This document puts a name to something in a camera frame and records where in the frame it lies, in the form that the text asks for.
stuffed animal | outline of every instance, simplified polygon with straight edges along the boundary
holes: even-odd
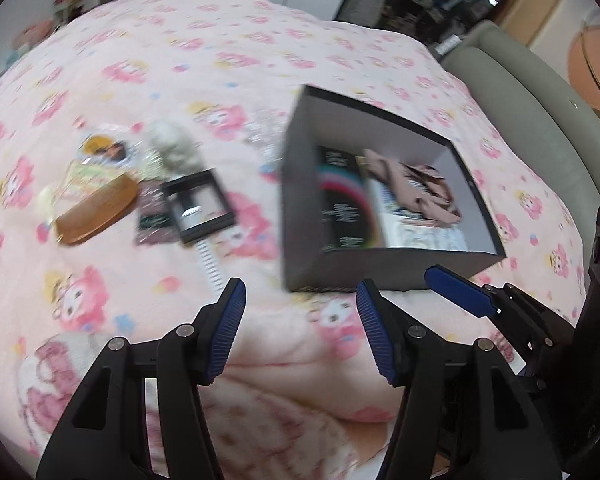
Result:
[[[152,147],[160,153],[164,167],[176,174],[205,169],[202,155],[187,130],[170,121],[154,121],[145,130]]]

book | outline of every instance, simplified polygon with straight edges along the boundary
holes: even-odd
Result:
[[[412,181],[421,191],[427,188]],[[367,181],[367,188],[378,223],[388,248],[408,247],[439,251],[467,251],[464,234],[457,224],[444,226],[434,220],[426,219],[421,213],[401,207],[394,194],[382,182],[374,178]]]

metal screw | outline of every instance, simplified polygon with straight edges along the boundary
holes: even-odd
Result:
[[[421,339],[427,334],[427,331],[420,325],[411,325],[407,333],[413,338]]]
[[[111,341],[109,341],[109,350],[113,350],[117,352],[118,350],[124,348],[125,340],[121,337],[115,337]]]
[[[493,346],[493,341],[491,339],[487,339],[485,337],[478,339],[478,348],[484,352],[490,352],[493,350]]]
[[[178,334],[180,337],[189,337],[191,334],[193,334],[194,330],[195,329],[193,328],[193,325],[180,325],[176,329],[176,334]]]

bed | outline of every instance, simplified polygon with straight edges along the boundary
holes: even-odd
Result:
[[[402,392],[378,374],[352,295],[283,290],[278,179],[248,141],[263,117],[284,123],[302,84],[363,100],[451,139],[508,256],[474,281],[511,282],[575,324],[586,293],[588,250],[578,228],[586,229],[582,218],[595,211],[583,212],[589,203],[561,200],[542,180],[560,184],[549,182],[541,161],[529,163],[531,169],[519,158],[526,160],[524,149],[507,145],[515,141],[515,127],[499,124],[488,103],[485,114],[474,99],[480,83],[465,77],[462,62],[452,64],[453,54],[443,64],[469,87],[411,38],[321,22],[265,0],[119,0],[75,20],[14,65],[0,79],[4,440],[39,456],[110,336],[160,338],[215,300],[218,283],[205,263],[211,257],[224,278],[241,277],[248,291],[226,386],[210,388],[206,399],[208,406],[226,408],[218,424],[240,416],[232,399],[248,397],[262,418],[269,417],[270,428],[321,428],[330,444],[325,449],[337,456],[331,468],[318,456],[321,476],[335,478],[354,467],[354,449],[334,419],[384,424],[395,416]],[[129,141],[142,141],[144,126],[163,118],[185,127],[216,168],[238,226],[202,248],[136,246],[131,215],[82,246],[59,247],[40,193],[62,180],[85,132],[114,125]],[[592,236],[581,232],[585,240]],[[514,369],[522,368],[489,322],[431,291],[386,296],[449,340],[491,337]],[[293,407],[280,399],[291,399]],[[295,410],[293,424],[285,410]],[[309,453],[302,447],[309,445],[302,444],[309,432],[298,431],[283,432],[288,447],[276,457],[285,456],[285,466],[300,468],[285,453]],[[244,470],[250,459],[231,462],[227,442],[214,440],[223,467]]]

packaged item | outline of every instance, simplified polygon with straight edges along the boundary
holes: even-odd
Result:
[[[235,224],[235,213],[211,170],[171,180],[161,187],[183,243]]]
[[[83,164],[99,164],[108,168],[136,170],[139,146],[137,142],[123,139],[128,132],[122,126],[105,125],[90,130],[78,149],[77,158]]]
[[[330,225],[331,247],[374,247],[378,238],[374,214],[356,157],[324,146],[318,146],[318,149],[318,178],[324,202],[322,214]]]
[[[161,180],[143,180],[139,184],[136,244],[171,244],[180,239],[161,185]]]
[[[100,164],[81,164],[73,160],[64,174],[58,199],[82,200],[123,173],[125,170],[120,168],[110,168]]]

